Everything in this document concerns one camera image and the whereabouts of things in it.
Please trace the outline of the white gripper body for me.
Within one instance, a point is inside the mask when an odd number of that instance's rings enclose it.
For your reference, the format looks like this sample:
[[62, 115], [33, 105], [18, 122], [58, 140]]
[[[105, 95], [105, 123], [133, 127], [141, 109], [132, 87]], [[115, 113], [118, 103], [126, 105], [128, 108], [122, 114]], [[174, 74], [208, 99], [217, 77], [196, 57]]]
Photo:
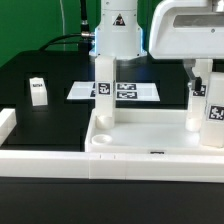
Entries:
[[149, 52], [155, 59], [224, 59], [224, 0], [162, 0]]

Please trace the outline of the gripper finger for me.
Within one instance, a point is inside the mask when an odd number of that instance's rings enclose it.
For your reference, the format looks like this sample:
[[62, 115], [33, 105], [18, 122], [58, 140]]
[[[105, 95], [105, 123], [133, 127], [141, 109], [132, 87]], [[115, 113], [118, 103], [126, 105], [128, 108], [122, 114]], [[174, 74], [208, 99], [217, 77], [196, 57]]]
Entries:
[[183, 67], [189, 77], [188, 86], [192, 91], [200, 91], [202, 86], [202, 78], [200, 76], [195, 76], [193, 73], [193, 68], [196, 65], [195, 59], [184, 59]]

